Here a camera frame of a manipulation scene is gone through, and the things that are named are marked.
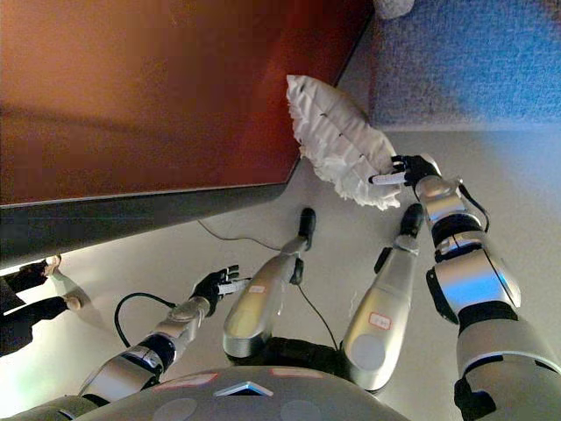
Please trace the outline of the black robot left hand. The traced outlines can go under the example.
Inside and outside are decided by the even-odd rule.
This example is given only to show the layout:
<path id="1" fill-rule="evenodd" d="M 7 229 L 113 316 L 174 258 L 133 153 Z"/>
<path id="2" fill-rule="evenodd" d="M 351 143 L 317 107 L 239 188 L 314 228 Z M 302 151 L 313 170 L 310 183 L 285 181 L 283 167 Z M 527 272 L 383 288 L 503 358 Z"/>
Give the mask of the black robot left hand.
<path id="1" fill-rule="evenodd" d="M 251 277 L 239 277 L 239 265 L 222 268 L 209 273 L 198 282 L 189 299 L 195 299 L 198 303 L 202 303 L 203 314 L 206 318 L 209 318 L 216 311 L 220 300 L 225 296 L 243 290 L 251 279 Z"/>

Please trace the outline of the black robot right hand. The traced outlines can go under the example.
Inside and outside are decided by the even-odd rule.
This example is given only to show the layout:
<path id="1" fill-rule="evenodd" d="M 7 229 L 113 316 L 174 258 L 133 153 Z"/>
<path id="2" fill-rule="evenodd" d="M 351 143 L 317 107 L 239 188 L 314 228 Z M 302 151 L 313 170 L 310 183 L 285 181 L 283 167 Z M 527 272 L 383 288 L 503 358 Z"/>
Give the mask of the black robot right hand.
<path id="1" fill-rule="evenodd" d="M 395 155 L 391 158 L 392 172 L 386 175 L 372 175 L 368 182 L 372 185 L 404 185 L 414 188 L 419 181 L 427 176 L 439 176 L 441 172 L 431 156 Z"/>

